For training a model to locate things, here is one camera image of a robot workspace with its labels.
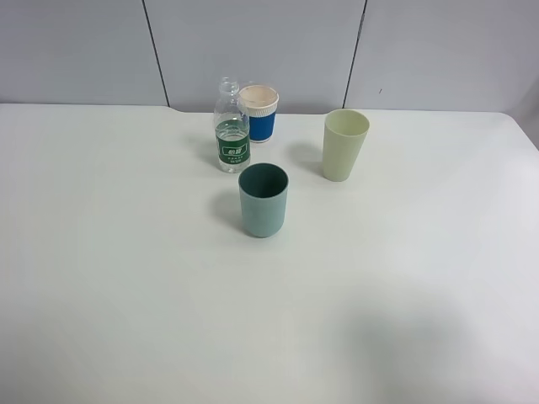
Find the teal plastic cup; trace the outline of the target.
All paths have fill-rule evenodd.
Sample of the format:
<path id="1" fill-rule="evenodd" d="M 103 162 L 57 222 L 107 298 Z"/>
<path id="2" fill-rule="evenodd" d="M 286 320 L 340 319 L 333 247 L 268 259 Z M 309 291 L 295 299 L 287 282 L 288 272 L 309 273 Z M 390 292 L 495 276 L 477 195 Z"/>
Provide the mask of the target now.
<path id="1" fill-rule="evenodd" d="M 241 172 L 238 186 L 245 231 L 258 238 L 275 235 L 285 221 L 287 173 L 273 163 L 256 163 Z"/>

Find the clear plastic water bottle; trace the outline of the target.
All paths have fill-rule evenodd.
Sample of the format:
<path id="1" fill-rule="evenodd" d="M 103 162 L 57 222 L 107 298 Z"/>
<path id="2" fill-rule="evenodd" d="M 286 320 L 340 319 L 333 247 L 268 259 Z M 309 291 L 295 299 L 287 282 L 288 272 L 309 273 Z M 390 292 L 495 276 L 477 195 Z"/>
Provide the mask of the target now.
<path id="1" fill-rule="evenodd" d="M 217 156 L 225 173 L 240 173 L 250 163 L 249 117 L 237 80 L 224 77 L 214 110 Z"/>

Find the pale green plastic cup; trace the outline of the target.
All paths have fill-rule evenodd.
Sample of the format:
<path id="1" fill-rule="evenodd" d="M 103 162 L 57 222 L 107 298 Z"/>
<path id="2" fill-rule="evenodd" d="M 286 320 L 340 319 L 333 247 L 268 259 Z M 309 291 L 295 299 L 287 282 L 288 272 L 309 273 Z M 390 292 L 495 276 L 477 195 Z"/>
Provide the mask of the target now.
<path id="1" fill-rule="evenodd" d="M 324 121 L 323 176 L 343 182 L 351 174 L 370 129 L 370 121 L 353 109 L 336 109 Z"/>

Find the blue sleeved paper cup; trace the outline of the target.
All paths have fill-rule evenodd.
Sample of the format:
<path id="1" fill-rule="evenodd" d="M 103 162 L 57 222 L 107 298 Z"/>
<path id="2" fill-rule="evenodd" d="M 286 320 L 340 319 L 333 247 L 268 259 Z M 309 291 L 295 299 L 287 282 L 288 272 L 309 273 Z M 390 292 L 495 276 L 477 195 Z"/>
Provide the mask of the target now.
<path id="1" fill-rule="evenodd" d="M 240 90 L 249 117 L 249 138 L 252 142 L 266 142 L 273 135 L 279 94 L 265 85 L 249 85 Z"/>

